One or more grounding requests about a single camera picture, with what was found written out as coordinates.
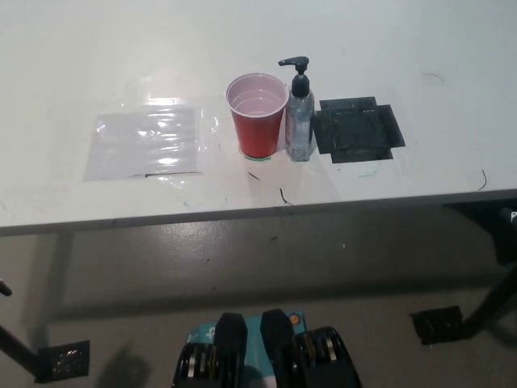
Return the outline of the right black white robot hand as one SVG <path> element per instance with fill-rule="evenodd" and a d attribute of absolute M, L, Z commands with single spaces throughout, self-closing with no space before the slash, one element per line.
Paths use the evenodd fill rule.
<path fill-rule="evenodd" d="M 506 225 L 517 230 L 517 212 L 515 210 L 503 208 L 499 211 L 498 215 Z"/>

